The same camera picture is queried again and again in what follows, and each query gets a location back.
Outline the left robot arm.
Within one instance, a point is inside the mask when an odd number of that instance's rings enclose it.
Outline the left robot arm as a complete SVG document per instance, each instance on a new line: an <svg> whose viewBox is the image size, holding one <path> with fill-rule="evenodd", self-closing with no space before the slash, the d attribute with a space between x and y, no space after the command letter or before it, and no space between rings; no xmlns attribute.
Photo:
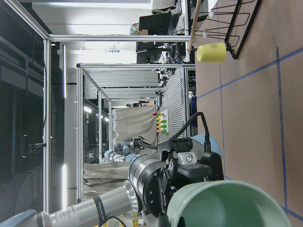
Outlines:
<svg viewBox="0 0 303 227"><path fill-rule="evenodd" d="M167 226L168 206L186 185L223 179L222 154L209 134L174 138L159 145L158 153L136 157L121 187L52 214L28 210L3 227L94 227L129 211L142 213Z"/></svg>

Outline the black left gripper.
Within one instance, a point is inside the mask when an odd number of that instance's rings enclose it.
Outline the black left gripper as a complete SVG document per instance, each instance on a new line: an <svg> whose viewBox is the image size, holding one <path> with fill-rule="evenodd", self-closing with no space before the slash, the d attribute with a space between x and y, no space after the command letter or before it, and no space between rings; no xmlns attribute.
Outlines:
<svg viewBox="0 0 303 227"><path fill-rule="evenodd" d="M158 165L143 178L143 205L155 217L167 213L173 194L182 187L208 179L208 166L200 160L182 165L172 153L162 151Z"/></svg>

